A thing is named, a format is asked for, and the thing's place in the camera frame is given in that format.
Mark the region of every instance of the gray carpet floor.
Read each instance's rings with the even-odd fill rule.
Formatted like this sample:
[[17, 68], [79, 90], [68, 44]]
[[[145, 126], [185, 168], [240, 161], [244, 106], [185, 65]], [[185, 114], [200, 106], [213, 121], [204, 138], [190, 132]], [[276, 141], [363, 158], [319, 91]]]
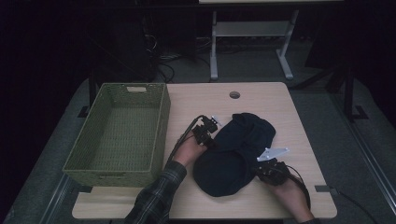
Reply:
[[[219, 54], [217, 82], [282, 81], [293, 86], [320, 71], [304, 67], [310, 43], [292, 42], [287, 58], [295, 78], [286, 80], [275, 54], [277, 44], [276, 41], [263, 43], [260, 46], [247, 46], [237, 53]], [[201, 59], [195, 61], [182, 58], [166, 63], [175, 70], [174, 83], [209, 81], [210, 70], [206, 63], [209, 61], [208, 53], [199, 56]], [[161, 69], [167, 76], [171, 76], [168, 67], [162, 66]], [[163, 82], [161, 76], [155, 81]], [[290, 91], [320, 169], [330, 186], [359, 202], [378, 223], [396, 223], [396, 216], [368, 168], [361, 153], [361, 145], [350, 131], [350, 125], [359, 130], [393, 185], [396, 183], [395, 129], [375, 105], [370, 92], [359, 81], [355, 81], [354, 105], [361, 105], [369, 119], [349, 123], [340, 112], [342, 91], [336, 94], [327, 93], [324, 90], [326, 82], [327, 78], [323, 78], [302, 91]], [[68, 181], [64, 188], [58, 188], [61, 186], [59, 183], [67, 180], [67, 176], [62, 173], [62, 167], [84, 122], [84, 119], [78, 118], [78, 114], [88, 104], [88, 81], [85, 81], [65, 110], [5, 223], [122, 223], [122, 220], [73, 218], [71, 211], [77, 195], [87, 189], [73, 180]], [[338, 214], [335, 218], [322, 220], [323, 223], [373, 223], [357, 205], [343, 196], [334, 194], [333, 199]], [[56, 206], [49, 210], [49, 204]]]

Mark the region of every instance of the hand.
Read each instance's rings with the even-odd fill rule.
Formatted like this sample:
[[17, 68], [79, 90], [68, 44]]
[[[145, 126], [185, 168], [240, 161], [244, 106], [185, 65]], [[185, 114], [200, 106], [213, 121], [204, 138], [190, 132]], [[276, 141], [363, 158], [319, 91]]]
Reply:
[[297, 184], [288, 178], [279, 186], [265, 184], [271, 190], [280, 203], [293, 215], [298, 223], [314, 219], [314, 215], [308, 208], [305, 195]]
[[178, 161], [180, 164], [187, 166], [196, 161], [205, 151], [206, 146], [198, 145], [193, 133], [189, 132], [178, 148], [173, 161]]

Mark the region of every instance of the basket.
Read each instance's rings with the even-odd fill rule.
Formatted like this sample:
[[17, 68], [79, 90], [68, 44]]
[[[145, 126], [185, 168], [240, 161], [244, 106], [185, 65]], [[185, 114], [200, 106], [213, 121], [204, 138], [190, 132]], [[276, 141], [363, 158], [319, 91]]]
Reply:
[[103, 84], [63, 171], [85, 186], [150, 184], [163, 168], [170, 104], [165, 84]]

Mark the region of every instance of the sleeve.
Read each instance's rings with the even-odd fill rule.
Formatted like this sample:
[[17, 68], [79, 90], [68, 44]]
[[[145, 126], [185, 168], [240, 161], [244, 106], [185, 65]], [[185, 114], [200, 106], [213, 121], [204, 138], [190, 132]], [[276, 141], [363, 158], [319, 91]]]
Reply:
[[306, 222], [302, 222], [300, 224], [320, 224], [320, 220], [318, 218], [314, 218], [312, 220], [306, 221]]
[[186, 168], [180, 163], [171, 161], [166, 164], [160, 177], [137, 195], [125, 223], [166, 223], [176, 190], [186, 174]]

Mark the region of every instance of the hat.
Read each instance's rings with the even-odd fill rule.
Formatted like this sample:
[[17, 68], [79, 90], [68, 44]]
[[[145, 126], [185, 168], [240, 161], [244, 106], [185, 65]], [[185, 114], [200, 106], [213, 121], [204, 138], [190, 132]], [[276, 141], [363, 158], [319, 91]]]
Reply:
[[214, 138], [193, 167], [198, 186], [213, 197], [235, 194], [246, 186], [259, 168], [257, 157], [270, 147], [275, 128], [254, 114], [233, 114], [233, 119]]

